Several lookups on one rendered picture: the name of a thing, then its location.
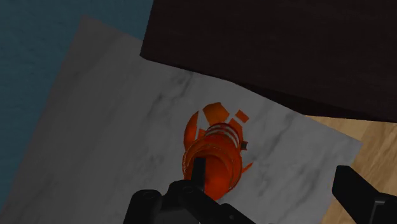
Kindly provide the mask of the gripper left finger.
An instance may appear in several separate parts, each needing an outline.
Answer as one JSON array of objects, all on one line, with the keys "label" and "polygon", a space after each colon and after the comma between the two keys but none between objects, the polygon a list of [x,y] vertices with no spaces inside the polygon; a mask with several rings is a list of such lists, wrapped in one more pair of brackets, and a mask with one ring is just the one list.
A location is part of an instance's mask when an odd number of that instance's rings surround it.
[{"label": "gripper left finger", "polygon": [[204,193],[205,165],[204,158],[196,158],[192,178],[172,182],[165,195],[157,190],[134,193],[123,224],[255,224]]}]

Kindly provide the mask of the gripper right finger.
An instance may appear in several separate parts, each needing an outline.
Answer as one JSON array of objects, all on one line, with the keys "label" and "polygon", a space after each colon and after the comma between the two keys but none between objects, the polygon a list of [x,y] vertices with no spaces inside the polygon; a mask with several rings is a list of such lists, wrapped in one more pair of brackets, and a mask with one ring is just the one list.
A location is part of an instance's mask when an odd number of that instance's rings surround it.
[{"label": "gripper right finger", "polygon": [[336,168],[332,194],[356,224],[397,224],[397,196],[376,190],[353,168]]}]

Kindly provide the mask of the orange ribbed vase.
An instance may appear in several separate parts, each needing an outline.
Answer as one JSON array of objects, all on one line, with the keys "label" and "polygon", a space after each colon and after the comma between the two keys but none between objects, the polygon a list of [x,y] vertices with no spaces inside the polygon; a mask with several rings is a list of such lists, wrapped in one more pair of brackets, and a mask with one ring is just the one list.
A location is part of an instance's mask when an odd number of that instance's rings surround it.
[{"label": "orange ribbed vase", "polygon": [[238,110],[230,121],[229,112],[220,102],[208,104],[202,109],[209,124],[207,129],[197,127],[199,112],[186,124],[183,144],[185,153],[182,170],[185,179],[191,179],[195,158],[205,158],[204,193],[213,200],[222,198],[239,182],[242,174],[252,164],[243,166],[241,151],[246,149],[242,126],[249,117]]}]

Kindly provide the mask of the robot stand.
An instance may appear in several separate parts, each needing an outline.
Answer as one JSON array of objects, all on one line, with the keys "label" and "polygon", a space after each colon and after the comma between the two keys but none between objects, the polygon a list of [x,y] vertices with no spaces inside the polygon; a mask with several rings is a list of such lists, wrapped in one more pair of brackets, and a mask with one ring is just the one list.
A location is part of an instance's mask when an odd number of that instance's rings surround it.
[{"label": "robot stand", "polygon": [[153,0],[141,56],[306,115],[397,123],[397,0]]}]

